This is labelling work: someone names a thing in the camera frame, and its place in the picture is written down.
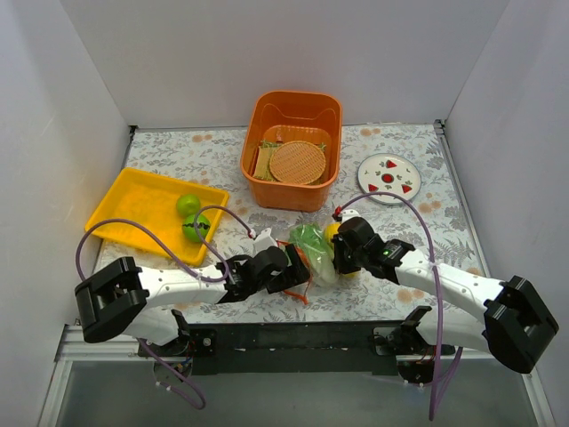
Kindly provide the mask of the green fake melon black stripes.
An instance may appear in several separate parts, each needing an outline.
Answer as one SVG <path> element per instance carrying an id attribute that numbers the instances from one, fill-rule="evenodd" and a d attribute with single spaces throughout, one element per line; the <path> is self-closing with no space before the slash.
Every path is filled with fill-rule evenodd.
<path id="1" fill-rule="evenodd" d="M 192 213 L 181 224 L 184 237 L 192 243 L 201 243 L 210 229 L 211 223 L 203 214 Z"/>

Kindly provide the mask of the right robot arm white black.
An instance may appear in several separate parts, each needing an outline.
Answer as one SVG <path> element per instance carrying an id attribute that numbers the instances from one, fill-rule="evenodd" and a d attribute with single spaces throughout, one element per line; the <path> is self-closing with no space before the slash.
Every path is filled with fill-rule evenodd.
<path id="1" fill-rule="evenodd" d="M 440 295 L 457 307 L 449 315 L 426 311 L 408 317 L 403 345 L 412 353 L 443 344 L 485 351 L 520 374 L 533 371 L 559 325 L 533 284 L 519 276 L 508 281 L 485 278 L 448 264 L 433 263 L 413 245 L 384 241 L 353 210 L 336 216 L 334 268 L 340 274 L 365 270 L 400 286 Z"/>

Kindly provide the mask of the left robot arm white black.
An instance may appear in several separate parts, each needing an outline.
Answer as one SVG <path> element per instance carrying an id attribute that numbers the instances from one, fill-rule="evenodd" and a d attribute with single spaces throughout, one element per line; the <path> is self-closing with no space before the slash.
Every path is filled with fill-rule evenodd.
<path id="1" fill-rule="evenodd" d="M 241 302 L 260 291 L 279 293 L 310 279 L 293 245 L 271 246 L 254 257 L 236 255 L 197 271 L 140 267 L 121 257 L 85 279 L 75 289 L 84 340 L 109 341 L 120 334 L 146 339 L 167 354 L 178 356 L 189 344 L 178 315 L 164 306 L 191 302 Z"/>

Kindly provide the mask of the clear zip top bag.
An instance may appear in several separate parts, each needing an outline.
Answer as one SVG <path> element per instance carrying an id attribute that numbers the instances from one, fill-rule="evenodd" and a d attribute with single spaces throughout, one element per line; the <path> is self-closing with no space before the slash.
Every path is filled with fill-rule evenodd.
<path id="1" fill-rule="evenodd" d="M 308 290 L 317 280 L 325 284 L 334 284 L 339 280 L 333 265 L 333 237 L 340 224 L 333 222 L 323 230 L 317 223 L 299 225 L 291 229 L 289 240 L 278 240 L 279 246 L 294 245 L 303 264 L 309 269 L 309 279 L 302 294 L 285 290 L 284 293 L 305 305 L 309 303 Z"/>

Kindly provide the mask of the green fake pear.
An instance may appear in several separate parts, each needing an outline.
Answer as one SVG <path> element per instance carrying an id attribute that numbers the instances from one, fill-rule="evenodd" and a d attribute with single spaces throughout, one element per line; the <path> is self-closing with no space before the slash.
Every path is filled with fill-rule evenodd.
<path id="1" fill-rule="evenodd" d="M 176 211 L 182 218 L 197 213 L 201 209 L 201 206 L 202 204 L 199 197 L 194 194 L 182 195 L 176 201 Z"/>

